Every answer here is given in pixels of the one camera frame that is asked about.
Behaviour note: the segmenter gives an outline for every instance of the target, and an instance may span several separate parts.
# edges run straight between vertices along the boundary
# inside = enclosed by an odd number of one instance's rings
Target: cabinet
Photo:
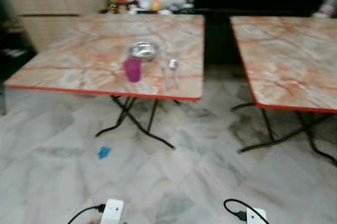
[[[98,13],[105,0],[10,0],[38,52],[54,42],[81,16]]]

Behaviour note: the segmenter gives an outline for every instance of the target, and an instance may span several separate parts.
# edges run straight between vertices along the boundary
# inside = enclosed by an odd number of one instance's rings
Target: power cord
[[[81,212],[79,212],[78,214],[76,214],[69,222],[68,224],[72,223],[74,219],[76,219],[81,213],[90,210],[90,209],[97,209],[99,212],[104,212],[105,209],[105,204],[100,204],[99,206],[94,206],[94,207],[88,207],[83,209]]]
[[[244,205],[245,207],[248,207],[249,209],[251,209],[257,216],[259,216],[263,221],[264,223],[266,224],[269,224],[269,222],[261,215],[259,214],[258,211],[256,211],[254,208],[252,208],[250,205],[248,205],[247,203],[241,201],[241,200],[238,200],[238,199],[227,199],[223,202],[223,206],[225,207],[225,209],[231,213],[232,215],[235,215],[238,217],[239,220],[242,220],[242,221],[247,221],[247,213],[244,212],[244,211],[239,211],[239,212],[233,212],[232,210],[230,210],[228,207],[227,207],[227,203],[228,202],[237,202],[237,203],[240,203],[242,205]]]

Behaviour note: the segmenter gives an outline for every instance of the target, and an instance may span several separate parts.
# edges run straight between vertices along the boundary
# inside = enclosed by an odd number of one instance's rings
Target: stainless steel bowl
[[[139,42],[131,45],[129,49],[130,56],[140,59],[142,62],[148,62],[156,57],[158,45],[151,42]]]

